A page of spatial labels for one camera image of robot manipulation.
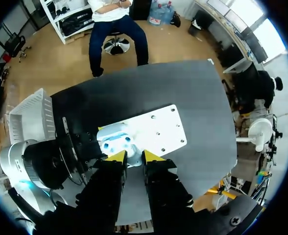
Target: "stool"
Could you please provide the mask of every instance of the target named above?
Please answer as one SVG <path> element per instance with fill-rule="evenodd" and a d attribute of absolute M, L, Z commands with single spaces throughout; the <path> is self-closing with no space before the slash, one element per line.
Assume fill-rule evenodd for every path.
<path fill-rule="evenodd" d="M 104 50 L 110 55 L 120 55 L 127 52 L 130 49 L 130 43 L 125 38 L 119 38 L 117 36 L 122 33 L 113 29 L 108 36 L 114 36 L 114 38 L 108 40 L 104 45 Z"/>

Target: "black table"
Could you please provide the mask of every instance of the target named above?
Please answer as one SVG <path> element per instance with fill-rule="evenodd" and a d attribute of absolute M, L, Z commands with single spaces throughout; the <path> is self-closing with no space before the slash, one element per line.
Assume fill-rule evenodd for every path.
<path fill-rule="evenodd" d="M 177 165 L 180 180 L 194 198 L 217 184 L 236 164 L 231 110 L 220 77 L 208 61 L 122 70 L 58 92 L 52 96 L 52 103 L 55 120 L 66 117 L 73 133 L 175 104 L 188 142 L 164 157 Z M 58 132 L 62 124 L 57 121 L 55 125 Z M 59 193 L 74 206 L 74 197 L 81 188 L 70 183 L 67 181 Z M 130 168 L 117 224 L 149 219 L 142 171 Z"/>

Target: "office chair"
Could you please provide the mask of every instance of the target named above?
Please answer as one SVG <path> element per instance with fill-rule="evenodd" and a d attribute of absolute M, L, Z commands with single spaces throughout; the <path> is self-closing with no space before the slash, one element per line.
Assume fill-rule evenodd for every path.
<path fill-rule="evenodd" d="M 6 62 L 0 62 L 0 79 L 5 80 L 9 74 L 9 68 L 5 68 Z"/>
<path fill-rule="evenodd" d="M 10 57 L 16 57 L 19 52 L 19 63 L 21 63 L 21 57 L 26 57 L 25 51 L 27 49 L 31 49 L 31 47 L 25 47 L 22 49 L 22 47 L 25 45 L 25 37 L 19 36 L 16 33 L 13 33 L 8 41 L 4 45 L 4 49 L 8 52 Z"/>
<path fill-rule="evenodd" d="M 114 38 L 108 40 L 104 45 L 104 50 L 110 55 L 120 55 L 127 52 L 130 49 L 130 43 L 125 38 L 117 37 L 122 33 L 117 29 L 113 29 L 108 36 L 114 36 Z"/>

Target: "wooden floor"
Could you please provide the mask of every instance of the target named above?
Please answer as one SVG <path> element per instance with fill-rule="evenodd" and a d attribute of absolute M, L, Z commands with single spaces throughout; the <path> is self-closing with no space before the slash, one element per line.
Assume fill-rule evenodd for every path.
<path fill-rule="evenodd" d="M 191 22 L 182 20 L 180 28 L 173 25 L 155 27 L 146 21 L 137 23 L 146 33 L 151 64 L 212 58 L 217 71 L 221 77 L 224 76 L 216 53 L 206 41 L 204 34 L 200 33 L 198 38 L 188 34 Z M 52 95 L 67 87 L 92 79 L 88 57 L 89 39 L 90 35 L 86 35 L 64 45 L 50 24 L 29 38 L 26 44 L 32 46 L 32 49 L 26 51 L 27 57 L 22 58 L 21 63 L 18 63 L 17 58 L 10 62 L 8 79 L 17 84 L 19 100 L 22 101 L 39 88 L 44 88 L 49 95 Z M 134 44 L 131 39 L 129 41 L 131 48 L 125 54 L 112 56 L 103 51 L 104 73 L 112 73 L 137 65 Z"/>

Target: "water bottle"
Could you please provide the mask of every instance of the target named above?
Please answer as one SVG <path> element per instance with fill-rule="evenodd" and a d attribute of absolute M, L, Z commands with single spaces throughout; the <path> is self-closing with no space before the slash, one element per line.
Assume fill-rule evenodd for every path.
<path fill-rule="evenodd" d="M 164 7 L 164 9 L 165 9 L 165 14 L 162 20 L 162 24 L 170 24 L 174 15 L 174 10 L 173 10 L 173 7 L 171 6 L 171 1 L 168 2 L 167 6 Z"/>
<path fill-rule="evenodd" d="M 154 11 L 158 9 L 158 1 L 157 0 L 152 0 L 152 4 L 150 6 L 150 11 Z"/>
<path fill-rule="evenodd" d="M 159 26 L 162 23 L 162 20 L 164 18 L 164 14 L 165 14 L 164 8 L 162 8 L 161 4 L 158 4 L 157 9 L 155 9 L 155 10 L 153 9 L 152 11 L 150 11 L 147 20 L 151 25 Z"/>

